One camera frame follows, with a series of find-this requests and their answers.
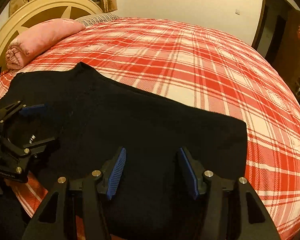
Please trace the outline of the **black pants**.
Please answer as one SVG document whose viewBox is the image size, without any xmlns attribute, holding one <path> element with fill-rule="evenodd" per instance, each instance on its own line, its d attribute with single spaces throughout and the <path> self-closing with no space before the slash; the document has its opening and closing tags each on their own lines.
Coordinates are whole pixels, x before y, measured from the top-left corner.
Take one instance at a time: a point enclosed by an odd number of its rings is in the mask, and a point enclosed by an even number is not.
<svg viewBox="0 0 300 240">
<path fill-rule="evenodd" d="M 12 142 L 56 137 L 30 166 L 46 189 L 59 176 L 85 177 L 125 148 L 119 187 L 103 206 L 109 231 L 125 239 L 197 237 L 203 207 L 189 193 L 182 147 L 222 178 L 245 173 L 245 122 L 116 82 L 85 63 L 65 72 L 17 74 L 0 109 L 16 101 L 34 113 L 11 121 Z"/>
</svg>

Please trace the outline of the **pink folded blanket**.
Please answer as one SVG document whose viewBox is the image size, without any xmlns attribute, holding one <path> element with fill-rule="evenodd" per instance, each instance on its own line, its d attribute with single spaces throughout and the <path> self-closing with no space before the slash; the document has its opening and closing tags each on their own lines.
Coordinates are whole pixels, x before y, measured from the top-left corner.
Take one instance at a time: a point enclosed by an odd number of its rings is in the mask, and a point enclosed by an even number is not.
<svg viewBox="0 0 300 240">
<path fill-rule="evenodd" d="M 24 68 L 30 61 L 62 39 L 83 31 L 86 26 L 76 20 L 55 18 L 38 23 L 19 34 L 8 45 L 5 59 L 8 69 Z"/>
</svg>

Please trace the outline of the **striped pillow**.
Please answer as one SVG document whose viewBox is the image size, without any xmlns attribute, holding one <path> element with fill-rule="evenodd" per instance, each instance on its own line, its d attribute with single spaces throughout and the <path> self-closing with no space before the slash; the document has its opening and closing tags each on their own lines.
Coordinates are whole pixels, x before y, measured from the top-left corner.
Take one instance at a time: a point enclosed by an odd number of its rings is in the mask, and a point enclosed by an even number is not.
<svg viewBox="0 0 300 240">
<path fill-rule="evenodd" d="M 113 20 L 117 20 L 119 18 L 120 18 L 119 16 L 112 14 L 111 12 L 108 12 L 108 13 L 82 16 L 80 18 L 75 19 L 75 21 L 85 25 L 86 27 L 89 27 L 98 23 L 106 23 Z"/>
</svg>

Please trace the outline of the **cream wooden headboard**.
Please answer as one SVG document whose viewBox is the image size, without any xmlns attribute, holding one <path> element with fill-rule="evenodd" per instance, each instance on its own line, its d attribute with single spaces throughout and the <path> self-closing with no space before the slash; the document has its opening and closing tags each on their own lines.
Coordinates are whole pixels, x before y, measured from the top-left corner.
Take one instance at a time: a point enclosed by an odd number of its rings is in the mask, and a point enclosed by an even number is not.
<svg viewBox="0 0 300 240">
<path fill-rule="evenodd" d="M 30 27 L 54 18 L 77 19 L 101 14 L 92 0 L 32 0 L 0 26 L 0 67 L 5 70 L 5 53 L 10 42 Z"/>
</svg>

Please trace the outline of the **red plaid bed sheet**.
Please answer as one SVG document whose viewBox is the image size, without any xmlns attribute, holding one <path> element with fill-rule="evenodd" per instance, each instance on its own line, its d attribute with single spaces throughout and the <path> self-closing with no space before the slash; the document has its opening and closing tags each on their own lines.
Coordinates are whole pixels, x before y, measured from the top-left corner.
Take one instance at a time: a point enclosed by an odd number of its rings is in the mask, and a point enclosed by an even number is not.
<svg viewBox="0 0 300 240">
<path fill-rule="evenodd" d="M 300 105 L 251 46 L 215 29 L 149 18 L 89 23 L 23 68 L 106 77 L 247 124 L 246 175 L 280 237 L 300 232 Z"/>
</svg>

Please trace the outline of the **brown wooden door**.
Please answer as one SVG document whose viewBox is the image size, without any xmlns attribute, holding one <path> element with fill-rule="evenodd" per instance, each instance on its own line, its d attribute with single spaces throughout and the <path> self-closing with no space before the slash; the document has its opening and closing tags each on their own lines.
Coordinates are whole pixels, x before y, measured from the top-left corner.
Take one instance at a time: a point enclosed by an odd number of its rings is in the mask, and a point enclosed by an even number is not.
<svg viewBox="0 0 300 240">
<path fill-rule="evenodd" d="M 290 10 L 283 37 L 272 64 L 291 90 L 300 77 L 300 11 Z"/>
</svg>

